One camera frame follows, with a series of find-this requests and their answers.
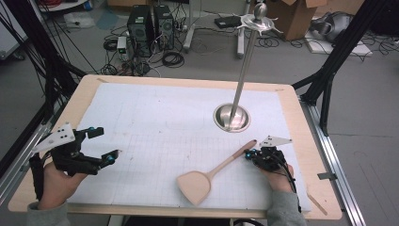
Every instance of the computer tower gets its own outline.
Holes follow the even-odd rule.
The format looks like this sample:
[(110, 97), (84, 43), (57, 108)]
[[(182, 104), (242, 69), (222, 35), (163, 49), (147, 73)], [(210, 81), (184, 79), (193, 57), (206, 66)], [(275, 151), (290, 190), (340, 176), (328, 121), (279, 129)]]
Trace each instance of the computer tower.
[(154, 6), (155, 36), (161, 50), (174, 48), (174, 20), (168, 6)]
[(135, 55), (150, 57), (154, 41), (150, 6), (134, 5), (127, 21), (127, 28)]

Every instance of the electronic equipment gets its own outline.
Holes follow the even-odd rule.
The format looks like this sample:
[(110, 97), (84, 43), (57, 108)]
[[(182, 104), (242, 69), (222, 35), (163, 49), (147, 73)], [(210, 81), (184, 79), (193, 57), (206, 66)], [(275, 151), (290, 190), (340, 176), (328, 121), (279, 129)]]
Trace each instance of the electronic equipment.
[[(293, 175), (289, 170), (283, 152), (278, 150), (276, 147), (291, 142), (292, 142), (291, 139), (268, 136), (264, 141), (261, 142), (260, 150), (246, 149), (245, 157), (247, 160), (251, 160), (256, 167), (262, 170), (286, 176), (288, 182), (291, 185), (291, 189), (294, 191), (294, 193), (296, 193), (295, 178), (293, 177)], [(298, 212), (299, 213), (301, 212), (299, 199), (298, 199)]]
[(127, 38), (124, 36), (118, 37), (117, 50), (120, 54), (120, 59), (122, 61), (129, 60), (129, 50), (127, 49)]
[[(37, 199), (40, 200), (43, 194), (44, 163), (49, 157), (53, 157), (57, 170), (66, 171), (70, 176), (75, 173), (97, 175), (100, 169), (114, 164), (120, 150), (105, 153), (101, 158), (81, 153), (82, 142), (86, 137), (94, 138), (103, 134), (103, 127), (89, 127), (77, 131), (67, 122), (36, 145), (32, 149), (33, 156), (29, 159), (29, 165)], [(46, 154), (40, 158), (39, 152), (44, 151), (47, 151)]]
[(150, 6), (134, 5), (127, 21), (127, 28), (135, 55), (150, 57), (154, 41)]
[(352, 18), (352, 15), (345, 12), (327, 12), (323, 17), (312, 20), (309, 30), (316, 30), (327, 41), (335, 43), (349, 26)]
[(228, 27), (237, 27), (241, 25), (241, 17), (239, 16), (228, 16), (228, 17), (220, 17), (215, 19), (215, 24), (220, 29), (228, 28)]
[(154, 6), (155, 36), (161, 50), (174, 48), (174, 20), (168, 6)]

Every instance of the human hand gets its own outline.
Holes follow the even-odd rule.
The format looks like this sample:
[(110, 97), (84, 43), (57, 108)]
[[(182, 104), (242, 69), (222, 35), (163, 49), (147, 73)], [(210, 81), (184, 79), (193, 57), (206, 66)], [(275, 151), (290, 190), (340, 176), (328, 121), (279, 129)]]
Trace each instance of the human hand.
[(56, 169), (53, 162), (47, 164), (44, 167), (43, 196), (38, 209), (52, 209), (64, 203), (87, 176), (84, 173), (76, 173), (71, 177)]
[[(287, 164), (287, 168), (290, 171), (291, 175), (294, 177), (294, 169), (290, 164)], [(283, 168), (278, 169), (273, 172), (269, 172), (261, 169), (262, 173), (269, 180), (269, 184), (275, 191), (284, 191), (284, 192), (294, 192), (288, 178), (285, 175), (285, 170)]]

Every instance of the person's left hand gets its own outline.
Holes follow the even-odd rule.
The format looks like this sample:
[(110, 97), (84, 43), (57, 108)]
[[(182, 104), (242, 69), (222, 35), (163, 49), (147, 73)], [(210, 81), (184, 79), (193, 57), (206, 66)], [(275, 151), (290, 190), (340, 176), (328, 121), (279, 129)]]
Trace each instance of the person's left hand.
[(47, 164), (44, 167), (43, 196), (38, 209), (52, 209), (64, 203), (87, 176), (84, 173), (76, 173), (71, 177), (56, 169), (53, 162)]

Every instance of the spatula head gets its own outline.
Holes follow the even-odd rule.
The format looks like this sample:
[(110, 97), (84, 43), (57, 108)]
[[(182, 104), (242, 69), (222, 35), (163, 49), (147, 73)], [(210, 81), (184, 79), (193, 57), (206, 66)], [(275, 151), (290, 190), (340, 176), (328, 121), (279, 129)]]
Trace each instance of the spatula head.
[(194, 205), (200, 204), (211, 191), (211, 181), (200, 171), (190, 171), (177, 178), (177, 184), (185, 197)]

